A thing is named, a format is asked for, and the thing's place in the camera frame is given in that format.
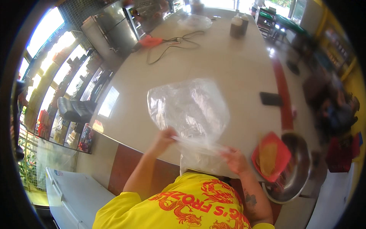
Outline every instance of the red basket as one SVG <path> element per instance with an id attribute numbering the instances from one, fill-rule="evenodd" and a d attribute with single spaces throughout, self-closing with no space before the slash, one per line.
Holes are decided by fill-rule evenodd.
<path id="1" fill-rule="evenodd" d="M 291 152 L 288 150 L 287 146 L 281 141 L 280 138 L 274 133 L 269 132 L 263 139 L 262 139 L 262 147 L 264 147 L 266 144 L 270 143 L 276 143 L 277 144 L 277 156 L 276 156 L 276 162 L 274 166 L 274 171 L 271 174 L 271 176 L 266 177 L 261 173 L 261 169 L 255 162 L 255 159 L 258 157 L 259 154 L 259 145 L 255 148 L 253 154 L 252 154 L 252 162 L 256 170 L 259 172 L 259 174 L 262 175 L 263 178 L 265 178 L 267 181 L 274 183 L 277 178 L 280 176 L 280 174 L 283 172 L 283 170 L 286 168 L 287 163 L 291 159 Z"/>

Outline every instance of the person's left hand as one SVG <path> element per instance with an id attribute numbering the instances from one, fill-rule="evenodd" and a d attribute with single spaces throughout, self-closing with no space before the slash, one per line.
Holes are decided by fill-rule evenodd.
<path id="1" fill-rule="evenodd" d="M 158 11 L 153 15 L 153 18 L 161 18 L 163 16 L 162 12 Z"/>
<path id="2" fill-rule="evenodd" d="M 151 145 L 146 154 L 158 157 L 164 153 L 168 146 L 175 142 L 172 136 L 177 136 L 177 133 L 173 127 L 168 127 L 165 130 L 159 131 L 155 137 L 154 143 Z"/>

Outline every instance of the chest freezer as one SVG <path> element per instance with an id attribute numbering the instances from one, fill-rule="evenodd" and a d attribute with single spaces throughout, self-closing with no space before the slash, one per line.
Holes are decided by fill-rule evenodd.
<path id="1" fill-rule="evenodd" d="M 97 211 L 112 200 L 91 176 L 46 168 L 49 208 L 60 229 L 92 229 Z"/>

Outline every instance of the smartphone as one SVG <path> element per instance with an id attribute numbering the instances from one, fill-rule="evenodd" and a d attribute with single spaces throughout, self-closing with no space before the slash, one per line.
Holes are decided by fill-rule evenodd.
<path id="1" fill-rule="evenodd" d="M 263 105 L 279 106 L 279 107 L 283 105 L 282 97 L 279 94 L 260 92 L 259 96 L 261 97 Z"/>

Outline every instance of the stainless steel basin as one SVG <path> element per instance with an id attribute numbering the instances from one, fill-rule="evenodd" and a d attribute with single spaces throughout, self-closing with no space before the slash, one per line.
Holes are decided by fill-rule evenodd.
<path id="1" fill-rule="evenodd" d="M 278 204 L 285 204 L 300 195 L 309 178 L 311 155 L 305 140 L 295 133 L 285 133 L 281 137 L 292 154 L 285 171 L 276 183 L 262 183 L 267 197 Z"/>

